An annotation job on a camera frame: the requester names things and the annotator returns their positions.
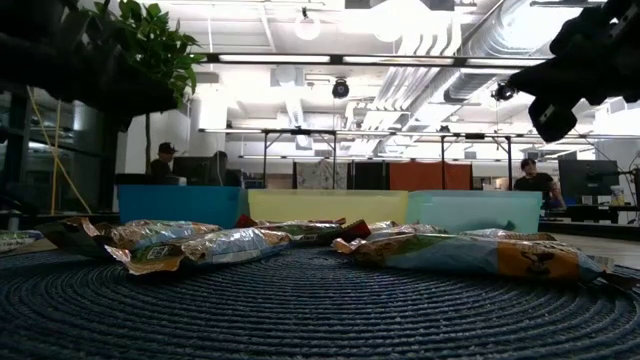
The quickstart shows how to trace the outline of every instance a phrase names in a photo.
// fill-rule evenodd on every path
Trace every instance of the dark blue rug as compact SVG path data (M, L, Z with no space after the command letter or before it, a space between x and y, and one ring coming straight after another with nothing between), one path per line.
M0 359L638 356L640 294L602 283L364 269L328 249L144 277L57 251L0 258Z

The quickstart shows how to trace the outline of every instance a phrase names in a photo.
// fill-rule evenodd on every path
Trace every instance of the ceiling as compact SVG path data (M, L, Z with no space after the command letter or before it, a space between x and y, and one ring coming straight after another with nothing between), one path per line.
M444 34L445 38L447 34L450 34L450 43L457 41L457 44L460 44L474 25L478 24L496 5L497 0L460 0L456 3L454 15L447 15L447 20L442 23L443 26L438 19L445 12L430 11L420 3L420 0L372 0L371 3L381 3L372 9L346 9L345 0L157 0L154 2L159 3L164 11L169 11L174 23L179 19L181 30L191 34L200 42L202 49L195 51L403 54L403 51L406 51L406 48L403 49L403 43L410 43L413 36L416 36L419 41L420 34L426 34L427 30L425 29L427 28L433 35L432 46L442 40L441 34ZM529 0L521 0L521 2L528 3ZM92 1L88 0L81 0L80 3L84 6L93 6L91 5ZM117 12L116 3L113 1L111 4L112 10L115 12ZM300 21L303 6L307 8L310 19ZM560 11L547 8L544 10L536 9L535 11L538 12L547 11L548 13L545 14L558 14ZM313 19L319 25L313 25ZM562 21L555 21L555 26L559 27ZM447 32L449 31L448 28L445 29L446 26L449 26L447 24L454 24L454 28L458 26L457 38L452 35L455 34L455 31ZM389 37L394 36L394 29L400 28L404 29L405 35L403 37L391 42L382 41L389 40ZM303 39L303 37L312 37L314 31L317 32L317 37L311 40ZM453 47L451 54L457 50L457 46ZM299 99L302 112L304 114L337 114L345 117L346 120L343 124L349 124L349 108L353 107L353 104L375 104L374 100L381 94L385 81L389 81L390 71L388 67L296 67L302 74L302 78L296 79L299 82L298 85L301 86L295 90L295 97ZM219 84L215 86L223 89L225 102L228 106L228 120L236 124L235 127L249 126L247 124L252 127L268 127L273 124L274 119L278 118L278 114L286 114L288 110L291 110L292 91L278 83L274 76L275 68L275 66L266 65L218 64L198 66L197 71L215 72L219 75ZM428 76L436 79L435 73L434 70ZM418 70L413 73L415 76L418 74ZM350 88L348 98L337 100L331 95L336 78L346 78ZM400 89L400 93L408 92L411 87L411 76L407 76L404 80L405 83L395 84ZM425 83L420 89L426 89L427 84L431 85L430 82ZM493 84L495 82L487 83L460 105L442 104L439 102L441 100L432 97L432 100L426 101L427 104L432 101L431 107L418 108L414 106L416 100L411 107L405 109L410 113L410 121L401 126L418 126L420 131L425 129L434 131L437 126L442 124L448 125L453 131L461 132L493 132L495 130L526 132L530 130L527 108L532 98L521 94L507 103L496 104L490 98ZM591 108L581 104L578 115L581 131L588 131L593 123Z

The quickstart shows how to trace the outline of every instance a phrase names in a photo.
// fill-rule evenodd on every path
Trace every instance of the yellow plastic bin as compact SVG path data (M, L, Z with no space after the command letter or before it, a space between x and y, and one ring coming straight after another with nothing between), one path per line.
M408 192L370 190L249 190L255 220L336 220L403 223Z

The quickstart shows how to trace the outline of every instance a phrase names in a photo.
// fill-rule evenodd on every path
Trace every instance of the teal plastic bin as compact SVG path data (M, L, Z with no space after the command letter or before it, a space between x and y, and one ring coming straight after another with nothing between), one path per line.
M538 231L542 194L527 191L433 190L409 193L406 222L451 233L487 228Z
M233 228L249 215L247 191L239 187L119 185L120 221L179 220Z

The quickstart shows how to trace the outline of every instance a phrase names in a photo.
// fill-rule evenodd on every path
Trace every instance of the desk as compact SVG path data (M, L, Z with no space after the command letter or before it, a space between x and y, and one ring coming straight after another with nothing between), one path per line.
M637 206L608 206L608 205L571 205L566 210L551 210L546 218L569 218L572 222L608 220L612 224L618 223L620 212L638 212Z

